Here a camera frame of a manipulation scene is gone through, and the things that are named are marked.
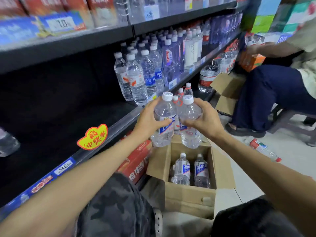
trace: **price tag reading 1.50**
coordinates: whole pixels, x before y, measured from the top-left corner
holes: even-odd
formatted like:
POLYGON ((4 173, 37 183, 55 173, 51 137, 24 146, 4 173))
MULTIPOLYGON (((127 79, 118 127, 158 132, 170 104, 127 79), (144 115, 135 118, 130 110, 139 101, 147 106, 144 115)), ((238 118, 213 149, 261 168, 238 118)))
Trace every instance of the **price tag reading 1.50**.
POLYGON ((53 32, 73 29, 76 26, 72 17, 49 19, 47 20, 47 23, 53 32))

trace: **price tag reading 4.0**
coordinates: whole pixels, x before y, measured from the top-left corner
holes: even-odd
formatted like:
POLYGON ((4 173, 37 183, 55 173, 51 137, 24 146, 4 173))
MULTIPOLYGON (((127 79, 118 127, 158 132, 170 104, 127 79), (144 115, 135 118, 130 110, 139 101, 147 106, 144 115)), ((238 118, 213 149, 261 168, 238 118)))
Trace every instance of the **price tag reading 4.0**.
POLYGON ((160 18, 159 15, 159 6, 150 5, 144 6, 144 16, 146 21, 151 21, 160 18))
POLYGON ((193 5, 192 5, 193 0, 185 0, 184 3, 184 10, 185 11, 189 11, 192 9, 193 5))
POLYGON ((66 31, 67 29, 72 29, 76 26, 74 20, 70 16, 49 19, 47 20, 47 24, 53 32, 66 31))

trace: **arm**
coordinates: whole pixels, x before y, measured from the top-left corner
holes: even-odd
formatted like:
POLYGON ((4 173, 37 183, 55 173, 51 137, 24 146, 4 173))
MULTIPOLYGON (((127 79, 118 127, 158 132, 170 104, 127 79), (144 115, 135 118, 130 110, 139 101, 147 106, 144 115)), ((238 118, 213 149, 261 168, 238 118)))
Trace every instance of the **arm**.
POLYGON ((265 57, 285 57, 301 51, 301 49, 287 43, 281 42, 265 43, 264 45, 252 45, 247 47, 247 52, 250 55, 261 54, 265 57))
POLYGON ((156 129, 170 123, 171 120, 154 119, 158 101, 159 98, 142 110, 134 131, 126 139, 65 173, 13 211, 0 224, 1 237, 60 235, 124 159, 156 129))
POLYGON ((267 195, 271 203, 282 211, 306 237, 315 235, 316 182, 246 146, 228 134, 217 111, 206 101, 195 98, 203 110, 197 120, 184 124, 199 130, 211 139, 245 171, 267 195))

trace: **forearm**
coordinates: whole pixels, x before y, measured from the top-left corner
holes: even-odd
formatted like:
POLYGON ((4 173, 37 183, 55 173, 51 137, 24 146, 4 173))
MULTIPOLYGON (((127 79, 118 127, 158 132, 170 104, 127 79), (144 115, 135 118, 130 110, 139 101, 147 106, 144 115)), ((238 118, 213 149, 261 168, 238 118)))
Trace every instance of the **forearm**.
POLYGON ((214 142, 231 156, 302 234, 314 235, 316 182, 282 164, 272 162, 228 133, 214 142))
POLYGON ((141 141, 132 133, 44 187, 0 224, 1 236, 59 235, 141 141))

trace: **orange box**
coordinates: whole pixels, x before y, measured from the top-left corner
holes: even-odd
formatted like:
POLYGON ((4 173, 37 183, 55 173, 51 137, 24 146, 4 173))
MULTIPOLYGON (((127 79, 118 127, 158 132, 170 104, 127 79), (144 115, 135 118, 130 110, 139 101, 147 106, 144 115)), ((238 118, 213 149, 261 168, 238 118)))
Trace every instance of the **orange box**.
MULTIPOLYGON (((121 140, 131 134, 129 131, 121 140)), ((146 173, 148 166, 148 158, 151 154, 152 142, 144 141, 140 144, 120 165, 116 170, 128 177, 134 184, 146 173)))
POLYGON ((243 51, 240 54, 239 64, 245 71, 250 72, 257 66, 261 66, 264 60, 265 56, 263 55, 248 55, 247 51, 243 51))

